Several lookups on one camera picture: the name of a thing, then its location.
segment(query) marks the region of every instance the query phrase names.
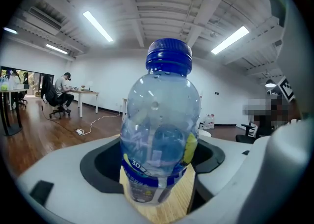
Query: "air vent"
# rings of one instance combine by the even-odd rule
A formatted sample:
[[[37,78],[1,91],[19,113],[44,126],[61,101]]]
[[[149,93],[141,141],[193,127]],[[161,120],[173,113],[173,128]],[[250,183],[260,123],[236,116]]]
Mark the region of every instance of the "air vent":
[[[50,26],[54,27],[57,30],[60,30],[62,28],[62,25],[57,22],[55,19],[51,18],[49,15],[45,14],[44,12],[40,11],[38,8],[32,6],[29,9],[29,13],[37,17],[38,19],[46,22]]]

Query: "wooden surface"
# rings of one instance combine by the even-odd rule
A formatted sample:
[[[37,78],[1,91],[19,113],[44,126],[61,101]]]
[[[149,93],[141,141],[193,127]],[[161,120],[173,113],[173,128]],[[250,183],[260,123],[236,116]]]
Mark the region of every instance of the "wooden surface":
[[[77,94],[80,94],[80,93],[82,93],[82,94],[90,94],[90,95],[97,95],[97,94],[99,94],[99,92],[81,91],[81,90],[75,90],[75,89],[71,90],[70,92],[77,93]]]
[[[20,116],[23,129],[11,136],[4,137],[4,155],[10,164],[12,171],[18,176],[35,162],[40,160],[48,153],[92,140],[108,138],[120,133],[122,117],[107,117],[93,124],[92,133],[85,136],[79,136],[75,130],[83,129],[86,132],[90,129],[90,123],[102,116],[115,116],[117,114],[101,111],[95,114],[95,109],[83,105],[84,118],[79,117],[77,102],[70,105],[71,117],[63,116],[61,119],[52,116],[49,119],[49,113],[53,107],[49,104],[43,104],[44,117],[41,105],[42,100],[38,98],[28,99],[27,108],[20,106]],[[8,111],[10,122],[16,123],[15,111]]]
[[[115,115],[114,113],[99,110],[99,113],[95,115],[94,108],[83,105],[84,118],[80,118],[78,104],[73,102],[70,105],[72,110],[70,118],[67,115],[62,116],[61,120],[53,117],[54,122],[52,122],[43,116],[41,105],[41,99],[28,99],[27,108],[20,107],[23,129],[14,136],[5,137],[2,142],[4,144],[4,158],[16,176],[54,150],[111,137],[120,133],[122,120],[120,116],[104,118],[95,122],[92,133],[85,136],[79,136],[76,132],[73,132],[77,128],[89,131],[89,125],[92,121],[104,115]],[[44,104],[44,114],[47,118],[49,118],[51,109],[51,106]],[[14,111],[9,112],[11,122],[14,121],[14,113]],[[215,138],[226,140],[235,140],[235,134],[245,133],[244,130],[237,127],[215,127],[209,132]],[[120,182],[123,184],[125,192],[127,192],[126,184],[128,181],[123,170],[120,173]],[[127,194],[126,198],[135,209],[153,223],[171,223],[185,216],[192,194],[193,183],[194,170],[189,165],[183,178],[172,189],[167,201],[160,206],[146,207],[135,203]]]
[[[177,221],[186,215],[188,205],[192,196],[194,184],[195,171],[192,165],[188,165],[184,176],[171,190],[171,194],[166,202],[156,207],[144,206],[136,203],[128,195],[127,184],[128,178],[121,168],[120,170],[120,184],[123,185],[125,196],[128,202],[138,211],[141,215],[156,224],[167,224]]]
[[[21,88],[21,89],[13,89],[13,90],[0,90],[0,93],[13,93],[13,92],[21,92],[21,91],[27,91],[27,89]]]

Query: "doorway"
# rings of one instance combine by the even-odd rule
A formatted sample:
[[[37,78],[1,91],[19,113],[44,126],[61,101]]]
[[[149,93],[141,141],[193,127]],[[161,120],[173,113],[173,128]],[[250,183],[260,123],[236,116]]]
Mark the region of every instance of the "doorway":
[[[1,76],[8,75],[10,70],[13,70],[13,68],[1,66]],[[16,72],[19,74],[22,84],[29,84],[29,89],[27,90],[25,96],[35,97],[36,93],[40,92],[42,89],[42,80],[45,74],[22,69],[16,69]],[[53,82],[54,75],[49,76]]]

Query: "ceiling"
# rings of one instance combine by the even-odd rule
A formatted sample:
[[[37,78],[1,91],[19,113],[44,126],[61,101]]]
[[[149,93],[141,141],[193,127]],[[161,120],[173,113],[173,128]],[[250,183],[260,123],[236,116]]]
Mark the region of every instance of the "ceiling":
[[[25,19],[32,6],[60,24],[57,34]],[[113,43],[83,17],[85,11]],[[269,0],[24,0],[11,26],[49,40],[71,57],[99,47],[145,49],[156,39],[170,37],[188,43],[194,57],[218,61],[261,84],[282,76],[276,59],[283,30],[271,15]],[[250,33],[218,55],[210,53],[241,26]]]

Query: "office chair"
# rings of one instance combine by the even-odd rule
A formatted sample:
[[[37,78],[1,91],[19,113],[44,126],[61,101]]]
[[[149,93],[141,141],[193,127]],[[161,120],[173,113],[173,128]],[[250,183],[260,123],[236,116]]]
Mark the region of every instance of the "office chair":
[[[49,75],[44,75],[43,77],[43,85],[41,90],[42,99],[44,95],[49,105],[53,107],[58,106],[57,110],[53,110],[53,112],[49,114],[49,118],[52,118],[52,115],[57,113],[59,113],[59,119],[61,119],[61,113],[63,113],[64,115],[65,113],[67,113],[70,116],[70,113],[66,112],[62,107],[64,101],[63,99],[60,99],[60,97],[57,96]]]
[[[24,76],[23,84],[28,85],[28,72],[25,72],[25,73],[23,74],[23,76]],[[18,94],[18,100],[19,100],[18,103],[19,103],[20,105],[25,106],[25,108],[26,108],[26,105],[24,104],[24,102],[26,102],[26,104],[28,104],[28,101],[25,100],[25,99],[23,99],[26,94],[27,94],[27,91],[22,91],[22,92],[20,92],[20,93]]]
[[[18,105],[23,105],[25,106],[25,109],[27,108],[27,100],[23,99],[26,95],[26,91],[21,91],[19,94],[18,94]]]
[[[52,118],[52,115],[57,114],[57,113],[59,113],[59,119],[61,119],[61,113],[63,113],[63,115],[65,115],[65,113],[67,113],[68,116],[71,116],[70,112],[66,112],[64,110],[64,108],[62,107],[62,103],[63,103],[63,101],[59,100],[59,99],[56,99],[56,103],[49,103],[53,107],[58,106],[58,108],[56,110],[53,110],[53,112],[49,114],[49,118]]]
[[[252,126],[251,123],[249,125],[241,124],[246,128],[245,135],[236,135],[235,140],[239,143],[251,143],[253,144],[256,139],[270,136],[273,133],[273,129],[270,127],[258,127]]]

